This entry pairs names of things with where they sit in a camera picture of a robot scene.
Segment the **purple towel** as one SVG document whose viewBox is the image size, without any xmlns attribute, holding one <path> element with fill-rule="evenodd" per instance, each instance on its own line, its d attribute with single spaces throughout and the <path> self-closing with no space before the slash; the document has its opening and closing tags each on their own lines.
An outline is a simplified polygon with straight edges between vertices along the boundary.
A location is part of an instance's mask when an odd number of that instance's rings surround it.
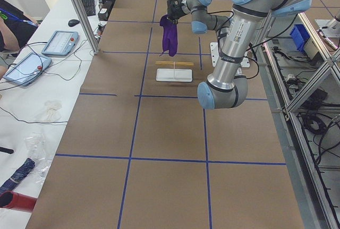
<svg viewBox="0 0 340 229">
<path fill-rule="evenodd" d="M 177 25 L 168 19 L 168 15 L 161 17 L 159 25 L 163 28 L 163 53 L 168 51 L 169 56 L 173 57 L 177 54 L 178 48 Z"/>
</svg>

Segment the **white wooden towel rack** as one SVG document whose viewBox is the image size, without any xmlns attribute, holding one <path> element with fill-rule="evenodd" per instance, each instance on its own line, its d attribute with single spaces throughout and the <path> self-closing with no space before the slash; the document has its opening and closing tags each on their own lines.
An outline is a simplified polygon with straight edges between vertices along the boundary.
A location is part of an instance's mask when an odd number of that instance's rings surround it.
<svg viewBox="0 0 340 229">
<path fill-rule="evenodd" d="M 192 62 L 176 61 L 156 61 L 156 65 L 169 65 L 171 68 L 158 68 L 156 72 L 156 81 L 158 82 L 192 82 L 191 69 L 178 69 L 178 66 L 194 66 Z"/>
</svg>

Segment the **black keyboard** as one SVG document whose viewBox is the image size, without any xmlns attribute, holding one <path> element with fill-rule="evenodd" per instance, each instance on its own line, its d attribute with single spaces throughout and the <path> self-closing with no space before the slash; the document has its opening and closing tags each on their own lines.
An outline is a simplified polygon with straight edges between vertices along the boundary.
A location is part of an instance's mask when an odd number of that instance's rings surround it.
<svg viewBox="0 0 340 229">
<path fill-rule="evenodd" d="M 87 16 L 96 15 L 96 2 L 95 0 L 81 0 Z"/>
</svg>

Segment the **black computer mouse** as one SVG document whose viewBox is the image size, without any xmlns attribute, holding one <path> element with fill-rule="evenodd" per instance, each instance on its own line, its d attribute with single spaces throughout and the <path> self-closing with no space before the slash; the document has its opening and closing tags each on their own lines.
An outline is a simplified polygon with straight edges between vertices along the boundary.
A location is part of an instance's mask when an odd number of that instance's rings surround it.
<svg viewBox="0 0 340 229">
<path fill-rule="evenodd" d="M 68 21 L 67 25 L 68 25 L 69 27 L 74 27 L 74 26 L 76 26 L 76 25 L 79 24 L 79 23 L 80 23 L 80 21 L 77 20 L 77 19 L 70 19 L 70 20 Z"/>
</svg>

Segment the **far blue teach pendant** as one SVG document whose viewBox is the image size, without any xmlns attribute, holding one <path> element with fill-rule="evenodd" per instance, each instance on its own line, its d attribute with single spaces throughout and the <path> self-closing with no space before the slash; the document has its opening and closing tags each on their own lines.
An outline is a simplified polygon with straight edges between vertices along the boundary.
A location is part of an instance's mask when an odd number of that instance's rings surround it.
<svg viewBox="0 0 340 229">
<path fill-rule="evenodd" d="M 76 31 L 57 30 L 41 52 L 47 56 L 66 56 L 77 44 L 78 39 L 79 33 Z"/>
</svg>

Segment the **blue teach pendant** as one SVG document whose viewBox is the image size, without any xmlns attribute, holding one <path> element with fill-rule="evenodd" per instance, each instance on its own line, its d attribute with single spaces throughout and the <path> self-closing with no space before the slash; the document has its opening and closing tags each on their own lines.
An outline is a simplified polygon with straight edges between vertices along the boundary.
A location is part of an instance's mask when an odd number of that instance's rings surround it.
<svg viewBox="0 0 340 229">
<path fill-rule="evenodd" d="M 47 56 L 66 56 L 77 44 L 78 39 L 79 33 L 76 31 L 57 30 L 41 52 Z"/>
<path fill-rule="evenodd" d="M 11 84 L 25 87 L 33 83 L 51 62 L 52 59 L 47 56 L 30 53 L 18 64 L 11 66 L 3 78 Z"/>
</svg>

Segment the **blue storage bin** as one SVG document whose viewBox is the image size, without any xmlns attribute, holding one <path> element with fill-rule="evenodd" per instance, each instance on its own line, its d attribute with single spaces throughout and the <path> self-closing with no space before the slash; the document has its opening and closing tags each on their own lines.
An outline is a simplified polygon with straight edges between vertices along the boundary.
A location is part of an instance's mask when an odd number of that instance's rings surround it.
<svg viewBox="0 0 340 229">
<path fill-rule="evenodd" d="M 310 35 L 302 24 L 295 24 L 290 32 L 290 36 L 296 45 L 296 48 L 300 52 L 304 52 L 304 47 L 307 41 L 310 39 Z"/>
</svg>

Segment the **person in black shirt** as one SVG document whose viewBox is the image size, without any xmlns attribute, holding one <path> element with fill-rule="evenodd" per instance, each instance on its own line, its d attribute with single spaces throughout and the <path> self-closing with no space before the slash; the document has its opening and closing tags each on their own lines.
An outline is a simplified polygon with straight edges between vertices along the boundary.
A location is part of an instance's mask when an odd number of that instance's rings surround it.
<svg viewBox="0 0 340 229">
<path fill-rule="evenodd" d="M 1 52 L 17 52 L 25 46 L 39 23 L 6 0 L 1 0 Z"/>
</svg>

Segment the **white cloth gloves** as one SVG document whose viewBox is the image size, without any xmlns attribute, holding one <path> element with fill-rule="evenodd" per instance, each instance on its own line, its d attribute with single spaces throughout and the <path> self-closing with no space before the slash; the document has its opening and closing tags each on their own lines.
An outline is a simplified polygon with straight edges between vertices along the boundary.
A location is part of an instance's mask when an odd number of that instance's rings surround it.
<svg viewBox="0 0 340 229">
<path fill-rule="evenodd" d="M 43 109 L 36 115 L 36 120 L 43 123 L 57 122 L 60 118 L 59 110 L 62 103 L 59 100 L 48 100 L 44 103 Z"/>
</svg>

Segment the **near blue teach pendant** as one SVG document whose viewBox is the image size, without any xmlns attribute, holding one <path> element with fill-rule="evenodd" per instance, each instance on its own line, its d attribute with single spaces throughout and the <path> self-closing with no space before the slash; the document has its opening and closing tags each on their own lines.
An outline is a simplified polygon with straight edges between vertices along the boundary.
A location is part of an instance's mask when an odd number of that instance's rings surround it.
<svg viewBox="0 0 340 229">
<path fill-rule="evenodd" d="M 25 87 L 33 83 L 51 62 L 52 59 L 47 56 L 30 53 L 18 64 L 11 66 L 3 78 L 11 84 Z"/>
</svg>

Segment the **clear plastic bag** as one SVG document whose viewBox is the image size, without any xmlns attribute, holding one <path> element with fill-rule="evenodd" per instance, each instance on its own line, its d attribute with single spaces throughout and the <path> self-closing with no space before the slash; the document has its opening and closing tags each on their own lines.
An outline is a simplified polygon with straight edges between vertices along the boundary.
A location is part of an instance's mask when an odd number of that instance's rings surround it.
<svg viewBox="0 0 340 229">
<path fill-rule="evenodd" d="M 33 178 L 37 184 L 43 185 L 53 161 L 53 156 L 46 147 L 45 137 L 41 133 L 32 133 L 24 141 L 28 158 L 35 164 L 31 171 Z"/>
</svg>

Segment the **folded dark blue umbrella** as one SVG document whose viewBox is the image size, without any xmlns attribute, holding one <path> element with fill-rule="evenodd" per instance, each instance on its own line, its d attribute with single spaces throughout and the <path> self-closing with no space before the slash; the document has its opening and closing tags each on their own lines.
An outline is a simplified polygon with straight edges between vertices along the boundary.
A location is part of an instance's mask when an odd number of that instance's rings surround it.
<svg viewBox="0 0 340 229">
<path fill-rule="evenodd" d="M 35 162 L 27 158 L 25 162 L 1 185 L 1 194 L 14 190 L 35 168 Z"/>
</svg>

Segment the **red cylinder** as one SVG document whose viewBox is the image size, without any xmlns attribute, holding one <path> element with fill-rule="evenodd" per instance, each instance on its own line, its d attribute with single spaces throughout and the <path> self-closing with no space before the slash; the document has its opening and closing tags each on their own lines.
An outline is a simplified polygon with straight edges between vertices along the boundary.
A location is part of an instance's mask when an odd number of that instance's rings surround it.
<svg viewBox="0 0 340 229">
<path fill-rule="evenodd" d="M 20 194 L 13 191 L 6 191 L 1 194 L 1 208 L 12 209 L 31 213 L 35 207 L 37 198 Z"/>
</svg>

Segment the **aluminium frame post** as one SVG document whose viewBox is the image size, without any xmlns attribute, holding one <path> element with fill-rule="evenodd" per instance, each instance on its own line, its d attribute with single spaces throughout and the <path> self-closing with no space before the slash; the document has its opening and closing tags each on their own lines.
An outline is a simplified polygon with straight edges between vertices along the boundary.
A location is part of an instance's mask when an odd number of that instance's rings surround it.
<svg viewBox="0 0 340 229">
<path fill-rule="evenodd" d="M 97 55 L 98 52 L 99 52 L 99 46 L 98 46 L 98 43 L 95 39 L 95 35 L 92 31 L 92 28 L 91 28 L 90 22 L 88 20 L 88 17 L 86 15 L 84 6 L 82 5 L 81 0 L 71 0 L 71 2 L 72 2 L 72 5 L 75 9 L 75 12 L 76 12 L 79 20 L 80 20 L 80 24 L 81 24 L 83 31 L 86 35 L 86 38 L 87 38 L 87 40 L 90 44 L 90 47 L 91 47 L 94 55 Z"/>
</svg>

